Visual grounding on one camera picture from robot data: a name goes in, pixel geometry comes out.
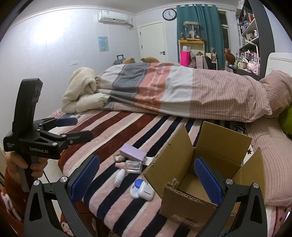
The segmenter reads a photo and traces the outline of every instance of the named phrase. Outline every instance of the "curtain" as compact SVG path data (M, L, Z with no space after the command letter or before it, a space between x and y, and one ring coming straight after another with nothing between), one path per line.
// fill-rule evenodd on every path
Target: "curtain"
M177 39L180 39L181 32L185 35L184 21L199 22L200 37L205 38L205 53L209 53L210 48L214 48L214 52L217 53L218 69L224 70L224 41L217 7L215 5L209 7L208 5L193 4L192 6L177 6L176 11Z

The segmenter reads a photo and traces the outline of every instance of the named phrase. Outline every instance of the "wall clock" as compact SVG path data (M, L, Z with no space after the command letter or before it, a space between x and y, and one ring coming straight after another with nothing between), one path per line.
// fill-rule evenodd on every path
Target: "wall clock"
M168 21L174 20L176 19L176 11L172 8L168 8L164 10L164 12L162 13L162 17Z

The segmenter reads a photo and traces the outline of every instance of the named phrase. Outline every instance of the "open cardboard box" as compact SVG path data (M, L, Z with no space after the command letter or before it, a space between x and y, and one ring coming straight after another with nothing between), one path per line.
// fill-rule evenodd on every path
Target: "open cardboard box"
M203 156L209 165L236 184L259 184L265 194L265 176L260 149L241 166L251 138L230 129L204 122L196 147L193 147L184 125L143 172L144 177L162 198L160 214L190 229L199 231L217 205L211 203L194 172L194 160ZM236 216L233 208L226 228Z

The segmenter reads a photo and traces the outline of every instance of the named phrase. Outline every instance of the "pink gift bag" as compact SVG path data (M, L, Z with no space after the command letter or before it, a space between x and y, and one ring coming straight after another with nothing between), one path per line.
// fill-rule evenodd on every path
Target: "pink gift bag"
M182 66L187 67L191 62L191 53L190 52L185 52L181 51L180 52L180 64Z

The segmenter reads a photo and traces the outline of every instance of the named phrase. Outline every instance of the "air conditioner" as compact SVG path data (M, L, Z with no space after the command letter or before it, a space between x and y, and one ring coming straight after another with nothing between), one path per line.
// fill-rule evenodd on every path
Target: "air conditioner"
M101 11L98 13L98 21L124 24L128 22L128 16L126 14L114 11Z

